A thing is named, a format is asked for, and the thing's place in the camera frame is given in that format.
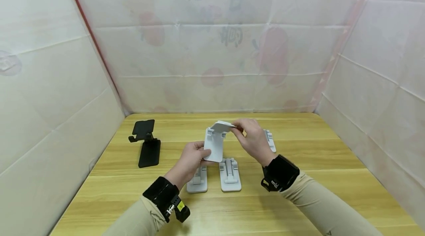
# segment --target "wrist strap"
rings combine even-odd
[[[263,169],[263,173],[265,178],[261,181],[262,186],[268,191],[284,191],[295,182],[300,169],[287,158],[279,155]]]
[[[190,215],[190,210],[179,198],[179,189],[164,177],[156,181],[143,193],[143,196],[156,205],[165,221],[170,222],[170,215],[176,210],[176,217],[184,222]]]

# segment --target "white phone stand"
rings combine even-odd
[[[273,141],[273,136],[270,133],[269,130],[265,130],[265,134],[266,134],[266,138],[267,138],[267,142],[269,143],[269,147],[270,149],[276,153],[276,147],[274,146],[274,141]]]
[[[234,158],[226,158],[218,164],[218,167],[220,169],[221,191],[240,191],[242,185],[237,161]]]
[[[210,149],[211,154],[206,156],[204,160],[214,162],[221,162],[223,160],[223,141],[232,127],[235,128],[229,122],[217,121],[212,127],[208,127],[205,130],[204,149]]]
[[[192,180],[186,184],[186,190],[190,194],[194,194],[196,192],[206,192],[208,190],[206,166],[199,167],[196,170]]]

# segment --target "tent wall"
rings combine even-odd
[[[424,1],[367,0],[317,108],[422,228]]]
[[[313,111],[357,0],[78,0],[130,112]]]
[[[46,235],[124,118],[74,0],[0,0],[0,235]]]

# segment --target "beige sleeve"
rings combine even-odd
[[[304,172],[281,194],[294,203],[322,235],[382,235],[357,211]]]
[[[153,236],[165,219],[151,200],[141,196],[108,228],[104,236]]]

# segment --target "table surface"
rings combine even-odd
[[[139,199],[158,176],[178,160],[187,142],[204,139],[215,121],[255,118],[271,131],[277,152],[341,197],[384,235],[424,235],[332,129],[313,113],[134,114],[115,133],[79,189],[53,236],[101,235]],[[155,119],[153,135],[162,141],[159,165],[139,169],[142,142],[128,136],[136,121]],[[207,169],[208,191],[180,197],[190,208],[182,224],[173,218],[158,235],[320,235],[306,217],[276,192],[260,186],[261,166],[232,133],[224,139],[224,156],[238,161],[242,190],[222,192],[217,166]]]

